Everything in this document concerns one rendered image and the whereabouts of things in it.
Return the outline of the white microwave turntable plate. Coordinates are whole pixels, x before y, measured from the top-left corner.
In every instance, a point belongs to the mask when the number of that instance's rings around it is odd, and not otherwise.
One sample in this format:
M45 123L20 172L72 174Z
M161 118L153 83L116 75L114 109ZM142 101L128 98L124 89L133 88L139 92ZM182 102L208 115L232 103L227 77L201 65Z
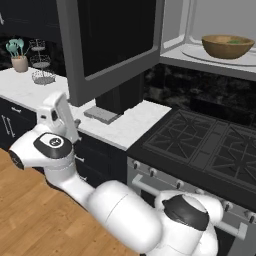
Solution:
M197 45L187 45L181 50L181 52L186 56L198 60L204 60L232 66L256 67L256 55L253 55L252 53L246 53L245 55L237 59L220 59L210 56L202 46Z

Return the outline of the grey microwave door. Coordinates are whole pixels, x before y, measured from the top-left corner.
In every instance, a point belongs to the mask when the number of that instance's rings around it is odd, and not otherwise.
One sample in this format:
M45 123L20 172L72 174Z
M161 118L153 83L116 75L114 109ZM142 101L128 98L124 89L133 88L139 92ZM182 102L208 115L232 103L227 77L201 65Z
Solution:
M164 0L56 0L69 102L82 106L159 63Z

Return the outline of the dark wall cupboard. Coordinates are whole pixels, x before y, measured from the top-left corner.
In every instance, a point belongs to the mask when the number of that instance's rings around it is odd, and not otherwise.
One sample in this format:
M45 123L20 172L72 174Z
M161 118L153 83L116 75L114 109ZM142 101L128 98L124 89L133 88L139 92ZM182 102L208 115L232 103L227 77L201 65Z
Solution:
M60 43L56 0L0 0L0 32Z

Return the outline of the beige pot of teal utensils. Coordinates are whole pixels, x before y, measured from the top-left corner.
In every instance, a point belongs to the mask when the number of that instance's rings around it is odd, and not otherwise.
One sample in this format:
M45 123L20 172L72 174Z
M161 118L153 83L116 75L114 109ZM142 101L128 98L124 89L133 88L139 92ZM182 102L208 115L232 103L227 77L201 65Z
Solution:
M11 55L11 63L14 70L18 73L24 73L28 71L28 59L26 52L23 51L24 41L19 39L11 39L6 44L6 50Z

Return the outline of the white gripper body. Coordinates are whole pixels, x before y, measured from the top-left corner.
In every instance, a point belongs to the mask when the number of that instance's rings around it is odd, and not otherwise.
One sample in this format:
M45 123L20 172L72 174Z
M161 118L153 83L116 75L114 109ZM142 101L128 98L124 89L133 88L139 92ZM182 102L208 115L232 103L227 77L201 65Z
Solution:
M53 92L43 101L42 123L53 133L66 137L72 143L79 139L75 121L64 92Z

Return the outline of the dark drawer cabinet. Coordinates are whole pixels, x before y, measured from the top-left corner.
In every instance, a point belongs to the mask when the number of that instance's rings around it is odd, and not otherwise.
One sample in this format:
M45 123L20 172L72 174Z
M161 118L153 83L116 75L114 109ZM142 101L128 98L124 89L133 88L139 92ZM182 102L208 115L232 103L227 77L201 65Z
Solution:
M79 132L74 153L85 159L84 163L75 159L77 171L93 187L109 180L127 183L127 154L123 150Z

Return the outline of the dark cupboard with two doors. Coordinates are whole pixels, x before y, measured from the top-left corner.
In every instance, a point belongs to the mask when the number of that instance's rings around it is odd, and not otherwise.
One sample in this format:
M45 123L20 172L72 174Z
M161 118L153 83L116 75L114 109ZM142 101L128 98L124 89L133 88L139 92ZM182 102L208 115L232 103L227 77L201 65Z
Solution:
M21 109L22 113L19 114L11 109L15 107L16 109ZM1 115L5 117L9 135L7 135ZM16 135L15 138L12 137L9 124L7 122L7 117L11 119L11 125L13 131ZM24 133L31 130L36 125L36 113L22 106L19 106L13 102L0 97L0 148L8 151L10 146Z

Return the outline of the black gas hob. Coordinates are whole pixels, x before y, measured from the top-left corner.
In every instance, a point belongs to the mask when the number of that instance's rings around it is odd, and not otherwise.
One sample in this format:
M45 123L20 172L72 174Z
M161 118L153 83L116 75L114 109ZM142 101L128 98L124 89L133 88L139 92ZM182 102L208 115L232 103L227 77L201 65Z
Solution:
M127 154L256 212L256 129L172 109Z

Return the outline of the grey microwave oven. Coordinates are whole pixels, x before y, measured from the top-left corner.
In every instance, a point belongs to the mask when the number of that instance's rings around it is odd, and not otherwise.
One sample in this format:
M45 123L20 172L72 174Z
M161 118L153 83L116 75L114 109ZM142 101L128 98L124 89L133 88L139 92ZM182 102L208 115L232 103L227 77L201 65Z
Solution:
M160 62L256 81L256 67L232 66L184 55L187 45L202 46L206 35L234 35L252 39L247 52L256 55L256 0L165 0Z

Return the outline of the black appliance with grey base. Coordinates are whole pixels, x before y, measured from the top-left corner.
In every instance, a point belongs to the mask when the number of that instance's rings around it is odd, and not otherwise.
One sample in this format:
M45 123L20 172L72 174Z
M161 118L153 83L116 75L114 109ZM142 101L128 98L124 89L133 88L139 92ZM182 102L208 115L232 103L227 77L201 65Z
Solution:
M84 112L89 118L111 124L128 109L143 101L144 78L139 74L95 99L96 105Z

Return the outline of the brown wooden bowl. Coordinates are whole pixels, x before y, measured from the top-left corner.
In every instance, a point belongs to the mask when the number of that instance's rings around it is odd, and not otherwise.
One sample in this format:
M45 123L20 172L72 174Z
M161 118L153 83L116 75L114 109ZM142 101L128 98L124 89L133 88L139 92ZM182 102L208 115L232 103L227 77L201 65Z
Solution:
M230 40L240 40L241 44L228 44ZM204 50L212 57L220 59L237 59L245 55L255 44L255 41L246 37L234 35L206 35L203 36Z

